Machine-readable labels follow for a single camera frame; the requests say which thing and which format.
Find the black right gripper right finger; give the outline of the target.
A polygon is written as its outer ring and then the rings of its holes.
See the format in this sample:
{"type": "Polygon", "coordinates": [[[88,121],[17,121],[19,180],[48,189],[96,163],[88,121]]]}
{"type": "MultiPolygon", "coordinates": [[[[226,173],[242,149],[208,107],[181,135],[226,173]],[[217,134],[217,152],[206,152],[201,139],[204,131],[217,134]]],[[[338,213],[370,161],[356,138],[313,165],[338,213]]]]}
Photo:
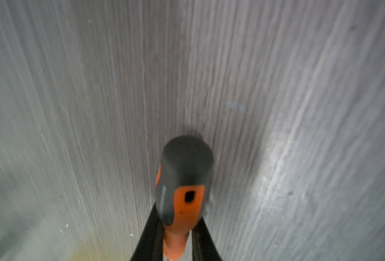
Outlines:
{"type": "Polygon", "coordinates": [[[193,261],[222,261],[204,218],[192,230],[193,261]]]}

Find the orange and black screwdriver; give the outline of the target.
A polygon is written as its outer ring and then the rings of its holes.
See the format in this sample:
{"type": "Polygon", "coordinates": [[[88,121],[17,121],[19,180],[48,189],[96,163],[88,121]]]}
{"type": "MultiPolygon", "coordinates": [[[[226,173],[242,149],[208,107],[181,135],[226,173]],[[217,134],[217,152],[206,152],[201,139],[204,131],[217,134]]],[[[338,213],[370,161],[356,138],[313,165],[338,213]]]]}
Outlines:
{"type": "Polygon", "coordinates": [[[164,147],[155,182],[156,209],[164,227],[163,252],[179,260],[198,224],[214,166],[212,149],[195,136],[179,136],[164,147]]]}

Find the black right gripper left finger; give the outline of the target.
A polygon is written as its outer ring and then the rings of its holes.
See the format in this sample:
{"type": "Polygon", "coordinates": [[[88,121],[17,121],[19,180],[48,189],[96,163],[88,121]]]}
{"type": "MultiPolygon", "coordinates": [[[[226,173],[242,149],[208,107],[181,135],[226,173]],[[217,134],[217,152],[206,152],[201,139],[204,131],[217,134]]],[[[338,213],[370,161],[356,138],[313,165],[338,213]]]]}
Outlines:
{"type": "Polygon", "coordinates": [[[164,227],[154,204],[131,261],[163,260],[164,227]]]}

